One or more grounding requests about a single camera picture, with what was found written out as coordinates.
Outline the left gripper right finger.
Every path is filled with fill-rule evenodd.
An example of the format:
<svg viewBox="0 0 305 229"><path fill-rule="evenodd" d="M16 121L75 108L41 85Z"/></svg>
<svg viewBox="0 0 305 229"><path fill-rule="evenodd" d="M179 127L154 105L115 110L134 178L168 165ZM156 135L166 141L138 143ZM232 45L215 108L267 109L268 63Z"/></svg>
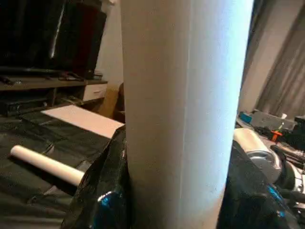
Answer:
<svg viewBox="0 0 305 229"><path fill-rule="evenodd" d="M296 191L267 181L263 172L234 142L220 209L218 229L302 229L289 204L304 200Z"/></svg>

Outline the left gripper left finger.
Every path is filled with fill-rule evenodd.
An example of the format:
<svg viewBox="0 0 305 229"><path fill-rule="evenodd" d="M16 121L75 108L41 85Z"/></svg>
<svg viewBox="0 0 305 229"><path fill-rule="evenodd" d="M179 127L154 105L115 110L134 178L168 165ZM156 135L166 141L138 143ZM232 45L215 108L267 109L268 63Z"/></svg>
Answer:
<svg viewBox="0 0 305 229"><path fill-rule="evenodd" d="M130 228L130 193L126 128L122 126L85 172L61 228Z"/></svg>

